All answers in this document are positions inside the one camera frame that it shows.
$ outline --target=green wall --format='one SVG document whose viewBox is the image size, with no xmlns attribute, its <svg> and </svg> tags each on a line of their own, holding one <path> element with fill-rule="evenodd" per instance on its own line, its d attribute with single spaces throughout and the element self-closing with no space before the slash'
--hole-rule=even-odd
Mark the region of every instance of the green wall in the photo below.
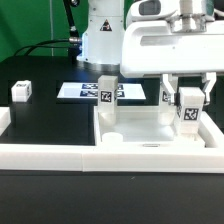
<svg viewBox="0 0 224 224">
<path fill-rule="evenodd" d="M 80 33 L 87 28 L 88 0 L 72 8 Z M 125 13 L 133 0 L 125 0 Z M 63 0 L 0 0 L 0 61 L 26 45 L 69 37 L 69 26 Z M 38 49 L 32 55 L 52 55 L 50 49 Z M 66 49 L 55 49 L 53 55 L 67 55 Z"/>
</svg>

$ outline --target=small white block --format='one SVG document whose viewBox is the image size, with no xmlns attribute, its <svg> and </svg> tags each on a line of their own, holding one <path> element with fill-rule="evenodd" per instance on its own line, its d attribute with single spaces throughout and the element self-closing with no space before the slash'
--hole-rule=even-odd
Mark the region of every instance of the small white block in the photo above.
<svg viewBox="0 0 224 224">
<path fill-rule="evenodd" d="M 13 102 L 27 102 L 32 94 L 31 81 L 18 81 L 12 87 L 11 91 Z"/>
<path fill-rule="evenodd" d="M 0 136 L 11 123 L 9 107 L 0 107 Z"/>
<path fill-rule="evenodd" d="M 98 79 L 98 112 L 105 125 L 116 123 L 118 77 L 102 75 Z"/>
<path fill-rule="evenodd" d="M 181 87 L 180 106 L 174 118 L 177 134 L 197 134 L 205 95 L 199 88 Z"/>
</svg>

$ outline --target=black tabletop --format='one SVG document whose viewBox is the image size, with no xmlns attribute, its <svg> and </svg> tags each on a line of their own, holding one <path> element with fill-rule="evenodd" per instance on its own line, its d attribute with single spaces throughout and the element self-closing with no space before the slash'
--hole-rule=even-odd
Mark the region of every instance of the black tabletop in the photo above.
<svg viewBox="0 0 224 224">
<path fill-rule="evenodd" d="M 0 142 L 94 145 L 96 101 L 58 101 L 56 96 L 64 81 L 96 82 L 100 75 L 62 57 L 6 59 L 0 64 L 0 106 L 10 107 L 12 123 Z M 128 104 L 157 104 L 159 80 L 117 75 L 122 82 L 141 83 L 149 96 Z M 32 81 L 28 103 L 11 101 L 17 80 Z M 200 80 L 181 82 L 200 85 Z M 206 108 L 220 128 L 223 89 L 219 79 Z M 223 210 L 222 174 L 0 171 L 0 223 L 223 224 Z"/>
</svg>

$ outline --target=white cube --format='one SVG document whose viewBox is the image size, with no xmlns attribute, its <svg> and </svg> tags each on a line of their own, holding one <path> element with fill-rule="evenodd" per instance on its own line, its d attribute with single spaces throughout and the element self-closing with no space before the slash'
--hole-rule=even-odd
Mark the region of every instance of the white cube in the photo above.
<svg viewBox="0 0 224 224">
<path fill-rule="evenodd" d="M 199 88 L 181 87 L 180 105 L 174 118 L 177 134 L 197 134 L 205 95 Z"/>
<path fill-rule="evenodd" d="M 11 91 L 13 102 L 27 102 L 32 94 L 31 81 L 18 81 L 12 87 Z"/>
</svg>

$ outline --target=black cable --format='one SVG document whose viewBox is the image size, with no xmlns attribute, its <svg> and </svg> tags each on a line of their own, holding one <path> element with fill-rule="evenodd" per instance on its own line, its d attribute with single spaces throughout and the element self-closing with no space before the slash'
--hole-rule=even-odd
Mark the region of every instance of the black cable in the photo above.
<svg viewBox="0 0 224 224">
<path fill-rule="evenodd" d="M 62 46 L 44 46 L 44 45 L 28 45 L 28 46 L 25 46 L 25 47 L 22 47 L 22 48 L 20 48 L 20 49 L 18 49 L 15 53 L 14 53 L 14 56 L 17 56 L 17 54 L 20 52 L 20 51 L 22 51 L 22 50 L 24 50 L 24 49 L 26 49 L 26 48 L 31 48 L 31 47 L 35 47 L 35 49 L 36 48 L 68 48 L 68 47 L 62 47 Z"/>
<path fill-rule="evenodd" d="M 66 15 L 67 15 L 68 24 L 69 24 L 69 27 L 70 27 L 70 35 L 72 37 L 79 37 L 79 33 L 78 33 L 78 30 L 75 27 L 75 22 L 74 22 L 73 15 L 72 15 L 72 10 L 71 10 L 71 7 L 70 7 L 70 5 L 72 3 L 71 3 L 70 0 L 63 0 L 63 2 L 64 2 L 64 7 L 65 7 L 65 12 L 66 12 Z"/>
<path fill-rule="evenodd" d="M 28 56 L 33 50 L 35 50 L 39 45 L 45 45 L 45 44 L 55 44 L 55 43 L 67 43 L 69 42 L 69 39 L 57 39 L 57 40 L 47 40 L 40 42 L 36 45 L 33 45 L 33 47 L 30 47 L 30 49 L 24 54 L 25 56 Z"/>
</svg>

